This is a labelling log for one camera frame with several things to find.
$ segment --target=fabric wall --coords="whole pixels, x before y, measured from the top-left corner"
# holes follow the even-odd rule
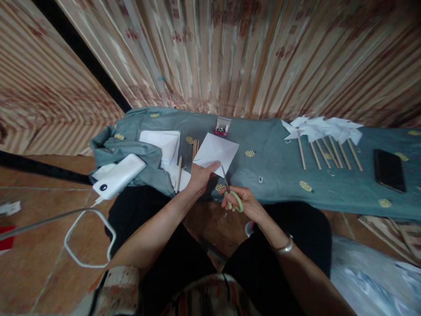
[[[134,108],[421,126],[416,1],[56,1]]]
[[[123,115],[32,1],[0,2],[0,150],[87,154]]]

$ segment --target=lap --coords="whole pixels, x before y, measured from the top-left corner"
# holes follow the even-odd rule
[[[267,205],[265,209],[283,231],[293,236],[301,251],[329,277],[332,233],[324,214],[302,202]],[[223,272],[237,280],[264,315],[279,314],[281,310],[294,315],[303,314],[274,252],[258,227],[234,252]]]
[[[117,234],[111,254],[149,218],[162,209],[170,198],[152,187],[127,187],[117,197],[108,221]],[[180,224],[153,267],[140,284],[146,315],[158,315],[182,288],[209,274],[216,273],[206,252]]]

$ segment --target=smartphone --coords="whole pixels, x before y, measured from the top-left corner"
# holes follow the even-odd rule
[[[401,193],[407,191],[400,157],[381,149],[374,149],[374,169],[379,184]]]

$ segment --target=hand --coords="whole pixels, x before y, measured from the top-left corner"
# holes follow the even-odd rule
[[[269,215],[266,213],[263,206],[255,198],[255,196],[249,188],[230,186],[229,189],[238,194],[239,198],[241,199],[241,202],[243,203],[244,213],[252,221],[256,222],[257,224],[260,224],[262,223],[262,221],[268,218]],[[219,191],[219,194],[224,194],[226,190],[226,187],[223,188],[221,191]],[[226,210],[229,210],[228,202],[232,204],[232,211],[235,211],[234,206],[239,207],[237,199],[229,193],[225,195],[224,199],[222,200],[222,207]]]
[[[207,168],[203,168],[199,165],[192,165],[192,177],[190,178],[189,184],[186,187],[186,190],[193,192],[199,197],[202,196],[206,191],[207,183],[209,179],[215,176],[213,173],[216,169],[219,168],[221,162],[214,162]]]

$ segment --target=scissor blade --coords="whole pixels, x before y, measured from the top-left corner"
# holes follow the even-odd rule
[[[227,187],[227,192],[229,193],[229,192],[230,192],[230,189],[229,189],[228,180],[227,180],[227,175],[225,174],[224,167],[222,167],[222,172],[223,172],[223,174],[224,174],[225,186]]]

